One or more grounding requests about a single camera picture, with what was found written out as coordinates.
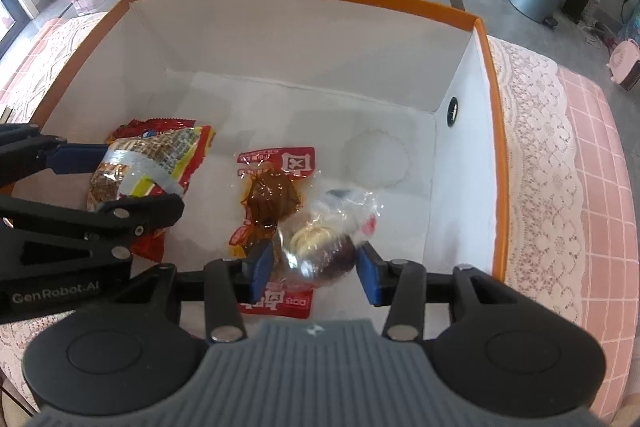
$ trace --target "snack package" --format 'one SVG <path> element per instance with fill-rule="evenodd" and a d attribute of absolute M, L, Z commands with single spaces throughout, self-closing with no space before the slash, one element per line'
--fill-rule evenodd
<path fill-rule="evenodd" d="M 276 245 L 288 287 L 318 288 L 353 269 L 356 248 L 376 230 L 372 192 L 329 190 L 278 224 Z"/>
<path fill-rule="evenodd" d="M 106 201 L 126 196 L 184 195 L 214 135 L 209 125 L 172 118 L 132 120 L 118 127 L 108 137 L 109 150 L 91 178 L 87 208 L 95 211 Z M 164 232 L 143 235 L 131 251 L 160 263 Z"/>
<path fill-rule="evenodd" d="M 278 223 L 302 206 L 298 187 L 316 169 L 313 147 L 262 149 L 238 155 L 238 176 L 243 178 L 244 223 L 231 236 L 234 257 L 245 257 L 261 239 L 273 239 Z M 281 315 L 305 319 L 311 311 L 313 292 L 288 291 L 277 280 L 280 256 L 274 254 L 274 275 L 262 299 L 241 305 L 241 311 L 259 315 Z"/>

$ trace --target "black grommet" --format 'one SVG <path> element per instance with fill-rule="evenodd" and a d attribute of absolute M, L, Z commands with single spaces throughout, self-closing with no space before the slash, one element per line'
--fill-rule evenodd
<path fill-rule="evenodd" d="M 458 99 L 454 96 L 449 102 L 449 108 L 447 109 L 447 125 L 453 127 L 458 117 Z"/>

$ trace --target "yellow and red snack bag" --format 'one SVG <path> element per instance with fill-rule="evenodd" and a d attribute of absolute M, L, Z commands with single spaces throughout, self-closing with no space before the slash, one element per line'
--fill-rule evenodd
<path fill-rule="evenodd" d="M 191 175 L 209 150 L 214 131 L 193 120 L 132 120 L 107 139 L 109 149 L 94 172 L 87 196 L 89 210 L 126 196 L 172 193 L 181 196 Z M 141 257 L 160 263 L 164 232 L 143 235 L 131 247 Z"/>
<path fill-rule="evenodd" d="M 261 149 L 241 153 L 236 161 L 238 176 L 246 180 L 241 201 L 244 223 L 229 245 L 232 255 L 242 258 L 256 241 L 272 239 L 278 222 L 300 208 L 302 194 L 297 185 L 314 173 L 316 151 L 313 147 Z M 279 256 L 274 255 L 274 271 L 278 262 Z M 312 290 L 290 291 L 272 280 L 262 299 L 254 305 L 242 304 L 241 312 L 306 319 L 312 298 Z"/>

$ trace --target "silver bolt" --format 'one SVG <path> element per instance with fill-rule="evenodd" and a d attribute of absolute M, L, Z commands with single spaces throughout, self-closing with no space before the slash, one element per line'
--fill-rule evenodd
<path fill-rule="evenodd" d="M 216 342 L 235 342 L 242 338 L 242 330 L 235 326 L 218 326 L 209 336 Z"/>
<path fill-rule="evenodd" d="M 125 208 L 114 208 L 113 215 L 119 217 L 120 219 L 127 219 L 129 217 L 129 211 Z"/>
<path fill-rule="evenodd" d="M 396 324 L 386 330 L 386 335 L 393 341 L 409 342 L 418 336 L 418 330 L 407 324 Z"/>
<path fill-rule="evenodd" d="M 128 259 L 129 257 L 131 257 L 131 252 L 127 247 L 113 247 L 111 248 L 111 254 L 116 259 Z"/>

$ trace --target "box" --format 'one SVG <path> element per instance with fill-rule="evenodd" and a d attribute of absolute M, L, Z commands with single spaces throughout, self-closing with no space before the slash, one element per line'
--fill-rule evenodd
<path fill-rule="evenodd" d="M 425 0 L 122 0 L 38 106 L 43 134 L 102 142 L 133 118 L 191 118 L 217 132 L 193 175 L 164 261 L 202 269 L 244 219 L 236 155 L 314 147 L 305 198 L 362 185 L 378 199 L 371 244 L 450 273 L 504 279 L 509 228 L 502 108 L 482 21 Z M 89 176 L 40 172 L 14 196 L 84 207 Z M 182 324 L 202 334 L 202 308 Z M 311 319 L 368 318 L 352 272 L 317 290 Z M 427 334 L 448 326 L 428 305 Z"/>

